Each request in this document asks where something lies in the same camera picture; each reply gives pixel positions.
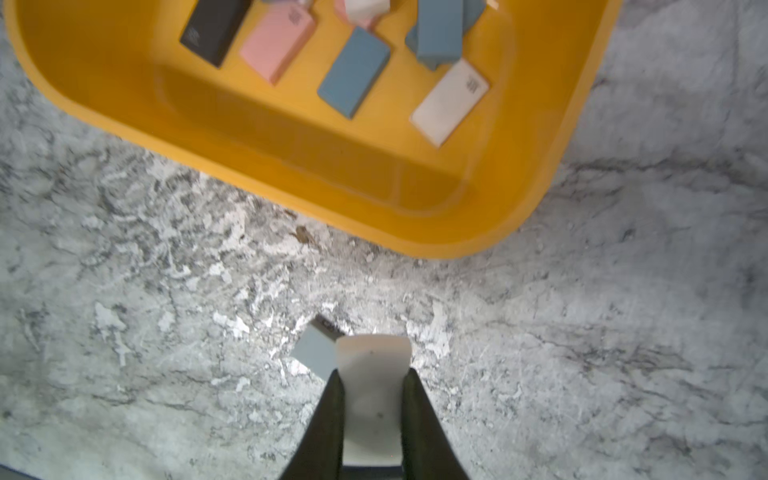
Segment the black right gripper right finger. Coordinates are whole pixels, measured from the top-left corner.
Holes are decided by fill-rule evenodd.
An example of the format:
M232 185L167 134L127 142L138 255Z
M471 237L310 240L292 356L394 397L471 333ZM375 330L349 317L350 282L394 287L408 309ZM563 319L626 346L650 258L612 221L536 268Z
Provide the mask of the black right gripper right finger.
M463 479L469 476L454 454L417 371L403 380L401 445L404 479Z

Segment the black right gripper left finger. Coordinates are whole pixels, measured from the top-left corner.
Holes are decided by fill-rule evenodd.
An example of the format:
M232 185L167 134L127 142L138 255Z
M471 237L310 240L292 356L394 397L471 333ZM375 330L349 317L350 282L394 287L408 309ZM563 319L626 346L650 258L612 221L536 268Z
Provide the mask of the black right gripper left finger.
M334 370L280 479L337 480L343 467L345 390Z

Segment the cream eraser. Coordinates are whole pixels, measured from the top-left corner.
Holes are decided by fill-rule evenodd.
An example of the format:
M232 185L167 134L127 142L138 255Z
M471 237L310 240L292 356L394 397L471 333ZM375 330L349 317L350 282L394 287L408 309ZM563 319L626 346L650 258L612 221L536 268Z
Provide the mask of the cream eraser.
M402 462L402 392L411 356L411 341L402 336L366 334L336 341L345 399L344 466L394 467Z

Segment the grey eraser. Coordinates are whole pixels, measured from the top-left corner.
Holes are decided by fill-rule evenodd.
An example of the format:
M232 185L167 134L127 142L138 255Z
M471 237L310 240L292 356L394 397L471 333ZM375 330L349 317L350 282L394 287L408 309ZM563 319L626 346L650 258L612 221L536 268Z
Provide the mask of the grey eraser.
M336 341L344 333L323 315L316 315L306 324L291 356L326 382L337 368Z

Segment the white eraser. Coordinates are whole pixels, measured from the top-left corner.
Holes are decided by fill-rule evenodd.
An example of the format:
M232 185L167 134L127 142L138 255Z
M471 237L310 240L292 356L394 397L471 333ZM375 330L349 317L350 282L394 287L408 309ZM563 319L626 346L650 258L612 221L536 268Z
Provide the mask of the white eraser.
M350 21L378 17L390 11L389 0L344 0L346 14Z
M410 116L411 124L440 147L490 88L465 59L456 62Z

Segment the blue eraser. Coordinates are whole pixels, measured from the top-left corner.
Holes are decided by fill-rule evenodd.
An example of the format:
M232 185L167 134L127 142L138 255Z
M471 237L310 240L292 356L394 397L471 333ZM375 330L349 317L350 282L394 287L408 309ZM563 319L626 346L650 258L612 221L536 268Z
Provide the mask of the blue eraser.
M355 27L317 94L329 106L352 119L386 67L390 47L361 27Z
M485 1L419 0L417 23L407 33L405 44L430 70L455 63L462 55L463 35L485 8Z

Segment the black eraser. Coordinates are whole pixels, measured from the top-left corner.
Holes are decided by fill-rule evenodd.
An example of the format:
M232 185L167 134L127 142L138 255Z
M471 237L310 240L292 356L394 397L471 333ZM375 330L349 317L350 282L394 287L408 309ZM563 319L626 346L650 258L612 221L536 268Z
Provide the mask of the black eraser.
M180 43L220 68L251 5L250 0L197 1Z

